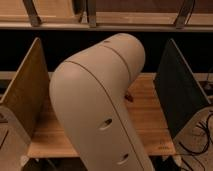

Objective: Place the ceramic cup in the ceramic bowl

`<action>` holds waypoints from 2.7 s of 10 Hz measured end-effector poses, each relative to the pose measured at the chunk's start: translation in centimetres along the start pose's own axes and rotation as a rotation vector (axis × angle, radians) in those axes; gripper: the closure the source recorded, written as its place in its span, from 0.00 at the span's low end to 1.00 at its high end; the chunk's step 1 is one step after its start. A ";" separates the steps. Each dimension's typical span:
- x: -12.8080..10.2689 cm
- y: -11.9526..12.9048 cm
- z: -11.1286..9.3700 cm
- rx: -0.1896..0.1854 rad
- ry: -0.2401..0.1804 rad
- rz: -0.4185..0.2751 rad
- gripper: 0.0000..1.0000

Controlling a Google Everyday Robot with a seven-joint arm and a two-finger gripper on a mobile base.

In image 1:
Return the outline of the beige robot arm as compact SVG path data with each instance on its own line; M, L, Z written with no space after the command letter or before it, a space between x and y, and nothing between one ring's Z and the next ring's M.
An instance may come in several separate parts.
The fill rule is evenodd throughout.
M124 103L144 64L140 41L119 33L54 71L53 110L88 171L154 171Z

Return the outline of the small dark object behind arm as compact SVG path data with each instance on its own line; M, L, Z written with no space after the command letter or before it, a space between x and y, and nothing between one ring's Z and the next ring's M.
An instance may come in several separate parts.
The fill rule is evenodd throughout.
M133 97L131 96L131 94L128 94L128 93L125 94L125 99L128 100L128 101L130 101L130 102L133 102L133 101L134 101L134 99L133 99Z

